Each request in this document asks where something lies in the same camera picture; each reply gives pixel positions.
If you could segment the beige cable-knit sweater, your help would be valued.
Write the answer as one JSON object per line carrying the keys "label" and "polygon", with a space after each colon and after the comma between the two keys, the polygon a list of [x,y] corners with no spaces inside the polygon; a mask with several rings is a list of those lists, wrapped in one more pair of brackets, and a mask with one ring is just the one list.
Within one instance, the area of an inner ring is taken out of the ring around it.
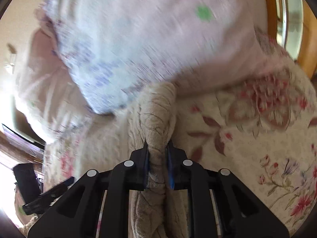
{"label": "beige cable-knit sweater", "polygon": [[183,192],[169,189],[165,162],[175,123],[176,90],[170,83],[145,88],[130,106],[113,115],[86,117],[46,146],[44,190],[69,177],[79,179],[90,169],[113,169],[147,144],[147,188],[130,193],[128,235],[187,237],[187,202]]}

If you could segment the pink floral pillow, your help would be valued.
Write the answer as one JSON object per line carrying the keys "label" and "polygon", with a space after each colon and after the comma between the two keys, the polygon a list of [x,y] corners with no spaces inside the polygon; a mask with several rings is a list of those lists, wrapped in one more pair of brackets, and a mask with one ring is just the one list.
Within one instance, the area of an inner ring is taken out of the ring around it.
{"label": "pink floral pillow", "polygon": [[51,37],[41,29],[34,32],[27,62],[17,69],[15,79],[16,108],[46,143],[94,116],[55,53]]}

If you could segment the cream floral bedspread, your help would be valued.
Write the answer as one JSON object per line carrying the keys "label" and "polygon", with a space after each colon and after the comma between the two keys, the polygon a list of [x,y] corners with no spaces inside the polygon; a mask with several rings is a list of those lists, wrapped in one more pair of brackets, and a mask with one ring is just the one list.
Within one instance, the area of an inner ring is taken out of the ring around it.
{"label": "cream floral bedspread", "polygon": [[229,169],[293,235],[316,204],[316,92],[279,45],[256,35],[283,69],[198,96],[176,95],[169,140],[206,169]]}

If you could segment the blue floral pillow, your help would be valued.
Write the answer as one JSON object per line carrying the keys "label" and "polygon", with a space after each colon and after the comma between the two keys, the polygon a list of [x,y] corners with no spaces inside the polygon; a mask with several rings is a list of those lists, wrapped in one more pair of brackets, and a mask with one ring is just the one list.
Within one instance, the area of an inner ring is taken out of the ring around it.
{"label": "blue floral pillow", "polygon": [[269,70],[248,0],[44,0],[39,17],[98,114],[155,82],[188,95]]}

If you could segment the wooden headboard frame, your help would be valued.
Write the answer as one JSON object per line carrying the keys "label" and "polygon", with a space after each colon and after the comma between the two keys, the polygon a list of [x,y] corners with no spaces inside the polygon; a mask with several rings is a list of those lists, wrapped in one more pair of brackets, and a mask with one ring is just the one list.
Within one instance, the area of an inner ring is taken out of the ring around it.
{"label": "wooden headboard frame", "polygon": [[316,0],[265,0],[268,34],[306,75],[316,76]]}

